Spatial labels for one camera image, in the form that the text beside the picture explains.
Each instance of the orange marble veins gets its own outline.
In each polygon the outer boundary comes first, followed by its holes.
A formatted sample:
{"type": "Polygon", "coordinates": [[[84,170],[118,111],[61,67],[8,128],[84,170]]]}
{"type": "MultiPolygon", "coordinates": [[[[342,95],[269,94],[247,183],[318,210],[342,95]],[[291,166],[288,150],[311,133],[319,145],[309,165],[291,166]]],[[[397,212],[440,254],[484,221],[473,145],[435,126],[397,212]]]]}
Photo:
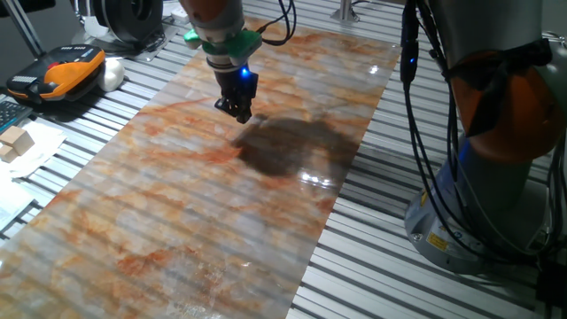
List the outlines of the orange marble veins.
{"type": "Polygon", "coordinates": [[[298,27],[241,125],[200,52],[4,244],[0,318],[285,318],[397,58],[298,27]]]}

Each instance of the robotic arm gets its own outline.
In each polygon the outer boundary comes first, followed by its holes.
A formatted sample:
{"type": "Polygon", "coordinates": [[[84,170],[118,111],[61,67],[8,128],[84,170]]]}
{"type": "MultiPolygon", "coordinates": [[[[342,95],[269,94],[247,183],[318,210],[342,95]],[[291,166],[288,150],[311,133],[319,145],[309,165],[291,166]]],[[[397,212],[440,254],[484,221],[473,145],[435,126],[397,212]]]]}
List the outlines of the robotic arm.
{"type": "Polygon", "coordinates": [[[246,123],[252,117],[258,85],[248,58],[261,46],[261,34],[243,30],[241,0],[182,0],[181,4],[194,27],[185,42],[192,49],[203,46],[206,62],[221,86],[221,98],[214,106],[246,123]]]}

